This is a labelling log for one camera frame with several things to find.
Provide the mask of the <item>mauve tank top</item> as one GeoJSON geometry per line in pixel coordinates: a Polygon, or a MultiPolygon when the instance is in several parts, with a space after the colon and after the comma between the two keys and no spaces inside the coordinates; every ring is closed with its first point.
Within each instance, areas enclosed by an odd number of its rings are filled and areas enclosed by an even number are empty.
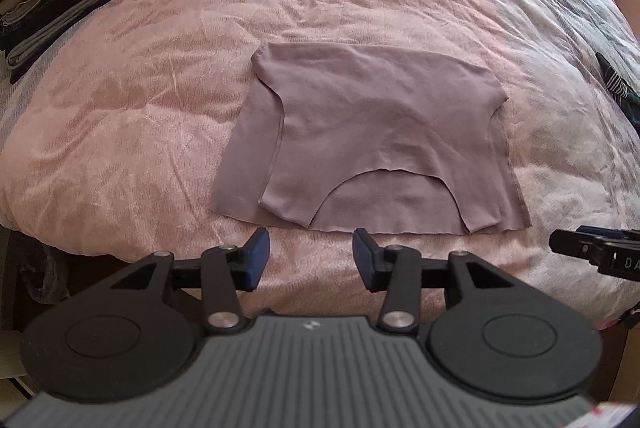
{"type": "Polygon", "coordinates": [[[529,226],[488,68],[435,52],[263,44],[214,180],[217,214],[378,234],[529,226]]]}

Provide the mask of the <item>pile of dark patterned clothes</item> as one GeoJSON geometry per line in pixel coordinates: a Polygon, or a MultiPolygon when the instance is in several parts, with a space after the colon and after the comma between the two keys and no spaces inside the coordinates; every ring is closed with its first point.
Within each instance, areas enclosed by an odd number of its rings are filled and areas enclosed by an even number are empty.
{"type": "Polygon", "coordinates": [[[625,78],[617,73],[617,70],[600,53],[596,53],[596,58],[600,66],[601,75],[605,88],[623,111],[628,122],[634,127],[636,133],[640,134],[640,102],[639,95],[625,78]]]}

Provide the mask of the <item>pink grey duvet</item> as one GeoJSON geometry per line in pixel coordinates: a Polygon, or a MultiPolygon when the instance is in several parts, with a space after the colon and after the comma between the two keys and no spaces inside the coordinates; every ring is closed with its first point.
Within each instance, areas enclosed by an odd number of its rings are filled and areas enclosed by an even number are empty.
{"type": "Polygon", "coordinates": [[[555,229],[639,224],[639,139],[597,63],[639,79],[638,40],[614,0],[113,0],[2,90],[2,226],[128,262],[245,240],[248,224],[210,211],[210,187],[250,56],[303,40],[457,55],[508,94],[532,226],[404,244],[434,258],[468,250],[596,323],[637,304],[636,283],[548,247],[555,229]]]}

